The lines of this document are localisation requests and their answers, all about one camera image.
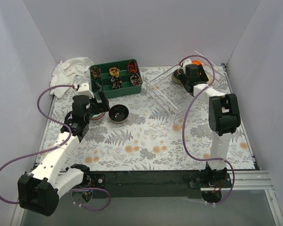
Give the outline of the olive brown bowl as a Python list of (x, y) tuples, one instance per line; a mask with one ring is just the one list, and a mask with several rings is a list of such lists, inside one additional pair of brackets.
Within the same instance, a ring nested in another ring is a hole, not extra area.
[(129, 110), (125, 105), (117, 104), (111, 107), (108, 115), (112, 122), (120, 124), (127, 120)]

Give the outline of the beige bowl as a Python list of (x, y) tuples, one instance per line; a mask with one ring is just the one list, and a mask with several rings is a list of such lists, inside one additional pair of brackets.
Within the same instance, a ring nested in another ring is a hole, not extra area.
[(213, 83), (213, 77), (212, 76), (208, 75), (207, 78), (208, 78), (207, 84)]

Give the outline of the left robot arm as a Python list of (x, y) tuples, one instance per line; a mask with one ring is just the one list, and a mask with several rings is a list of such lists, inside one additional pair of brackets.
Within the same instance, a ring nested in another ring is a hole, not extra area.
[(50, 216), (57, 208), (59, 199), (73, 187), (87, 188), (90, 185), (90, 169), (85, 165), (74, 164), (63, 175), (59, 173), (88, 132), (92, 117), (110, 110), (104, 93), (99, 92), (99, 96), (101, 102), (86, 95), (73, 96), (72, 111), (65, 116), (56, 140), (57, 148), (17, 182), (21, 208)]

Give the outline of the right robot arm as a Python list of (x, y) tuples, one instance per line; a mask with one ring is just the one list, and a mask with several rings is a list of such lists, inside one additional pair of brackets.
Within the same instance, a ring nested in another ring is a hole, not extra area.
[(185, 90), (192, 94), (192, 101), (198, 98), (208, 105), (208, 123), (213, 135), (212, 149), (209, 158), (205, 160), (206, 167), (197, 179), (209, 187), (215, 187), (226, 179), (229, 141), (241, 124), (237, 96), (210, 87), (201, 64), (182, 64), (177, 74)]

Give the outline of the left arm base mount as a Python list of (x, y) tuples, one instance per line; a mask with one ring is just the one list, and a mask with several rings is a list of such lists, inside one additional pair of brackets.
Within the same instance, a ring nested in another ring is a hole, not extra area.
[(79, 185), (76, 185), (74, 189), (80, 189), (80, 191), (72, 192), (72, 198), (75, 202), (85, 204), (90, 201), (93, 195), (92, 188), (104, 188), (106, 176), (104, 174), (90, 174), (87, 176), (87, 180)]

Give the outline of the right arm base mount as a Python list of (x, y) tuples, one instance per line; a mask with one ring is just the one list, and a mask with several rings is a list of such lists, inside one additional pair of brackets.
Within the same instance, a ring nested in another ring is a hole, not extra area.
[(222, 202), (222, 189), (229, 188), (232, 191), (234, 185), (234, 180), (230, 178), (229, 173), (211, 177), (204, 171), (196, 171), (183, 175), (183, 180), (189, 188), (200, 191), (200, 198), (211, 205)]

